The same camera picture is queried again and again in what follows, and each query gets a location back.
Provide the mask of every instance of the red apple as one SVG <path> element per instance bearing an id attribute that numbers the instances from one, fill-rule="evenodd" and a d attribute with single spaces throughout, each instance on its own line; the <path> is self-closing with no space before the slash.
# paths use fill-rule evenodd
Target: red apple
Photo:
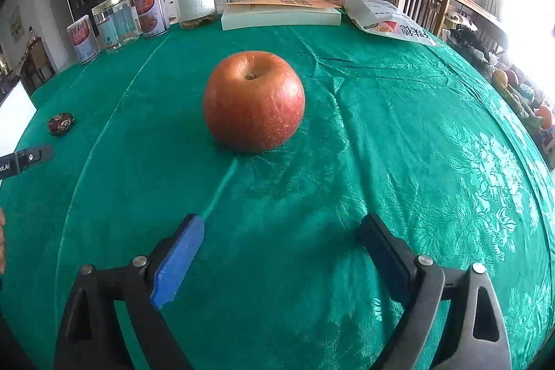
<path id="1" fill-rule="evenodd" d="M 264 152 L 295 133 L 305 92 L 281 57 L 245 51 L 218 63 L 204 91 L 203 111 L 217 141 L 238 152 Z"/>
<path id="2" fill-rule="evenodd" d="M 536 116 L 543 118 L 542 129 L 549 129 L 553 123 L 553 115 L 547 106 L 541 106 L 535 111 Z"/>

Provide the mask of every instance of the plastic bag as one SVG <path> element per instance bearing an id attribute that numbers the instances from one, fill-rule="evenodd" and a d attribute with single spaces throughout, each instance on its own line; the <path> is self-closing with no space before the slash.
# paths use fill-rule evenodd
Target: plastic bag
<path id="1" fill-rule="evenodd" d="M 355 25 L 367 34 L 387 36 L 423 45 L 437 46 L 432 35 L 395 5 L 378 0 L 345 0 L 345 10 Z"/>

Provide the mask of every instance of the green tablecloth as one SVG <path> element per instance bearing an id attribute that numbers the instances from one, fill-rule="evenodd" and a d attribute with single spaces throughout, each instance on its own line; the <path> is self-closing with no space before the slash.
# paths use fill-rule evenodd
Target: green tablecloth
<path id="1" fill-rule="evenodd" d="M 242 50 L 283 57 L 306 93 L 298 132 L 258 156 L 218 147 L 201 113 L 211 70 Z M 19 148 L 50 143 L 55 157 L 0 188 L 0 303 L 41 368 L 79 267 L 126 264 L 188 212 L 206 218 L 205 240 L 163 315 L 197 370 L 366 369 L 402 311 L 353 241 L 367 212 L 442 265 L 486 264 L 514 368 L 553 325 L 555 186 L 518 119 L 449 48 L 366 35 L 345 19 L 174 27 L 66 70 L 33 99 Z M 49 136 L 63 111 L 76 124 Z"/>

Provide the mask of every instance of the screw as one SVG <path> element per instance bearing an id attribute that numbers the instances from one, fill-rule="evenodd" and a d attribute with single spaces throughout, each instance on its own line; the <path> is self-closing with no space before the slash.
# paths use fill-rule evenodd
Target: screw
<path id="1" fill-rule="evenodd" d="M 420 262 L 420 264 L 424 265 L 425 267 L 429 267 L 434 263 L 434 260 L 430 256 L 427 256 L 425 254 L 420 254 L 418 256 L 418 262 Z"/>
<path id="2" fill-rule="evenodd" d="M 144 267 L 146 265 L 146 256 L 137 256 L 131 262 L 134 267 Z"/>
<path id="3" fill-rule="evenodd" d="M 93 266 L 90 264 L 85 264 L 81 267 L 81 269 L 79 270 L 79 272 L 82 275 L 90 275 L 93 272 Z"/>
<path id="4" fill-rule="evenodd" d="M 486 268 L 484 267 L 484 265 L 480 264 L 479 262 L 472 264 L 472 269 L 479 275 L 483 275 L 486 272 Z"/>

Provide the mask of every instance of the blue gripper pad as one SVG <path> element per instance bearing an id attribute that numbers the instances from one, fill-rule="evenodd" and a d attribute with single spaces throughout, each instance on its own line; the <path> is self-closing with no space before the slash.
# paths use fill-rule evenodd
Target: blue gripper pad
<path id="1" fill-rule="evenodd" d="M 156 309 L 173 301 L 203 239 L 204 221 L 195 215 L 156 270 L 151 295 Z"/>

